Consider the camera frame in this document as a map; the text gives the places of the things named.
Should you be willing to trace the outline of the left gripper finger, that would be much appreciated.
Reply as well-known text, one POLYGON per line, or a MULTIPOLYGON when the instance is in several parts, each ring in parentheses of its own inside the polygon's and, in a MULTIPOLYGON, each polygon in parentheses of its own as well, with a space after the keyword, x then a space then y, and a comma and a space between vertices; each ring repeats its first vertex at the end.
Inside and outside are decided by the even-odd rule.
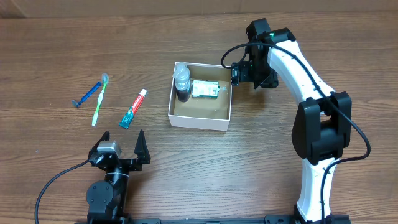
POLYGON ((140 130, 136 146, 134 149, 134 153, 137 155, 137 161, 140 164, 150 164, 151 156, 149 154, 149 150, 147 148, 146 139, 144 135, 144 131, 140 130))
POLYGON ((109 139, 110 139, 110 132, 105 131, 104 134, 99 139, 99 141, 91 148, 90 152, 97 151, 97 148, 98 148, 99 144, 101 143, 101 141, 109 141, 109 139))

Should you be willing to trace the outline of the red green toothpaste tube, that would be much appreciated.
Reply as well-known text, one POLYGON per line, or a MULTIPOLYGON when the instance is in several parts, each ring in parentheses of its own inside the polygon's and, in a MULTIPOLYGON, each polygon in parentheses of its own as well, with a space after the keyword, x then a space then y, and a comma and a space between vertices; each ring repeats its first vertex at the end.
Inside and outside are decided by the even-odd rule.
POLYGON ((142 89, 140 91, 137 98, 134 100, 133 104, 130 106, 129 110, 124 115, 121 122, 119 123, 120 127, 124 128, 124 129, 128 129, 130 127, 130 124, 131 124, 132 120, 134 119, 134 116, 137 113, 137 110, 139 109, 140 105, 144 101, 146 94, 147 94, 146 89, 142 89))

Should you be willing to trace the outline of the green soap bar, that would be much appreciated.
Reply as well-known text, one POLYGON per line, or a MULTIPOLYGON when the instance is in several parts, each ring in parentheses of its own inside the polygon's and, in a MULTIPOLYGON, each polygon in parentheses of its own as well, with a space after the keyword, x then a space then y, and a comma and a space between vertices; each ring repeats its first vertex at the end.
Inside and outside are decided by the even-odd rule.
POLYGON ((192 96, 194 98, 217 98, 219 83, 215 81, 194 80, 192 85, 192 96))

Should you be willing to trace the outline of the clear pump soap bottle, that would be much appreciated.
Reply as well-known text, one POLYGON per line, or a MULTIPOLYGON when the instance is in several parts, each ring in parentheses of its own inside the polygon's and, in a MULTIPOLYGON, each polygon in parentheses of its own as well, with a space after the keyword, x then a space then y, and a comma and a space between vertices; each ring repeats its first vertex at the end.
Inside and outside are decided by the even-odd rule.
POLYGON ((178 63, 173 74, 175 89, 181 102, 190 97, 190 71, 184 63, 178 63))

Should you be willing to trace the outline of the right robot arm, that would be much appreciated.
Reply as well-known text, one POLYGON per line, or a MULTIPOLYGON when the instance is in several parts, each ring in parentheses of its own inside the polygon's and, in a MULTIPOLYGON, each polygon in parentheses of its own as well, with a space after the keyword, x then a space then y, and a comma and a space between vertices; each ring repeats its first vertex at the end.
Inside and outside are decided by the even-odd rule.
POLYGON ((288 28, 250 25, 246 35, 242 59, 229 66, 233 84, 253 82, 256 88, 275 88, 281 78, 298 104, 292 144, 302 158, 300 197, 293 215, 271 215, 266 220, 350 223, 349 215, 332 214, 330 192, 336 165, 351 138, 351 98, 316 74, 288 28))

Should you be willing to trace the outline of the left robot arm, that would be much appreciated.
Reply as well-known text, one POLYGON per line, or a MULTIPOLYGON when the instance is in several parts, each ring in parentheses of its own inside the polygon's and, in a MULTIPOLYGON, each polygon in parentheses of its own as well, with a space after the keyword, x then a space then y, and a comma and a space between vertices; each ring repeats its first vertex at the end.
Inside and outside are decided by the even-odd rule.
POLYGON ((104 180, 90 185, 86 192, 89 209, 88 223, 132 223, 130 214, 124 211, 129 173, 141 171, 144 164, 150 164, 144 131, 140 131, 134 153, 136 158, 121 158, 121 148, 117 141, 110 140, 106 131, 91 148, 88 162, 105 171, 104 180))

